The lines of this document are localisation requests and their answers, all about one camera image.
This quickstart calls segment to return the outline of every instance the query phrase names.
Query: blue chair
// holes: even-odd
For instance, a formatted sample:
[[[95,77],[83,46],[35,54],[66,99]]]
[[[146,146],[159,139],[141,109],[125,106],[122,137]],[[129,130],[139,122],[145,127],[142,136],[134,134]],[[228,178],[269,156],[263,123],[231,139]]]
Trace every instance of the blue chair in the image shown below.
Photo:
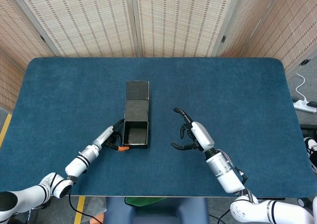
[[[107,197],[105,224],[209,224],[206,198],[166,198],[132,207],[124,197]]]

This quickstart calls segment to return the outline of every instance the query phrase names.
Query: blue tablecloth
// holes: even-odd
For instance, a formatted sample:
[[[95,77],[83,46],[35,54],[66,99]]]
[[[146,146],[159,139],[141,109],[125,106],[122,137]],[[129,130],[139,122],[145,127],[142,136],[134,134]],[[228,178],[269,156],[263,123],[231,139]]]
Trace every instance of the blue tablecloth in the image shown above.
[[[283,67],[272,58],[37,58],[30,62],[0,149],[0,191],[64,168],[124,118],[126,81],[150,82],[150,148],[104,149],[75,195],[228,196],[198,150],[177,151],[183,124],[202,123],[249,177],[256,196],[316,191]]]

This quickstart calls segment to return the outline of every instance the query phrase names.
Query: box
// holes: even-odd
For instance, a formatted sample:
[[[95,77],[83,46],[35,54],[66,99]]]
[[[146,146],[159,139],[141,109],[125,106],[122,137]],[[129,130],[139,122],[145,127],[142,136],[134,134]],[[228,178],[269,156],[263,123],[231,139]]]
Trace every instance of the box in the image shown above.
[[[127,81],[123,145],[149,147],[149,82]]]

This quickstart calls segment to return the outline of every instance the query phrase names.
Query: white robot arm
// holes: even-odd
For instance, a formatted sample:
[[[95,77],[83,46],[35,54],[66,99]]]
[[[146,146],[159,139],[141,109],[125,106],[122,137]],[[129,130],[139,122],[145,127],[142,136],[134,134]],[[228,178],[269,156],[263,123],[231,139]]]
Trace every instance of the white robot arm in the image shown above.
[[[105,146],[117,151],[128,150],[129,147],[116,146],[116,138],[121,142],[121,136],[116,130],[124,120],[118,121],[114,126],[108,127],[92,145],[87,146],[79,155],[65,168],[67,179],[57,173],[50,173],[42,181],[33,187],[11,192],[0,192],[0,224],[7,224],[15,213],[23,213],[39,205],[46,203],[51,195],[56,198],[66,196],[77,181],[77,178],[94,161],[102,148]]]
[[[184,117],[185,124],[181,127],[180,137],[184,137],[187,129],[188,136],[194,141],[189,146],[179,146],[172,143],[178,150],[190,150],[198,148],[206,156],[206,162],[215,174],[219,183],[227,193],[237,193],[238,198],[230,205],[233,218],[242,223],[263,222],[271,224],[317,224],[317,197],[313,201],[313,216],[304,208],[267,200],[259,203],[257,198],[244,186],[232,168],[246,180],[246,176],[235,167],[228,155],[214,148],[214,141],[203,125],[193,121],[182,109],[174,108],[174,111]]]

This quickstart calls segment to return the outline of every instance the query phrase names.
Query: power strip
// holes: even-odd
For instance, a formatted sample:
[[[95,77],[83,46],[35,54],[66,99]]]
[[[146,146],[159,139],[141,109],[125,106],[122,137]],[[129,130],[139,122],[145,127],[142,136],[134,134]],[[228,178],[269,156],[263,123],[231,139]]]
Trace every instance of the power strip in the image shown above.
[[[313,107],[307,106],[307,103],[305,103],[304,100],[298,100],[297,102],[293,103],[293,105],[294,105],[294,108],[296,108],[298,110],[316,113],[317,112],[317,108],[313,108]]]

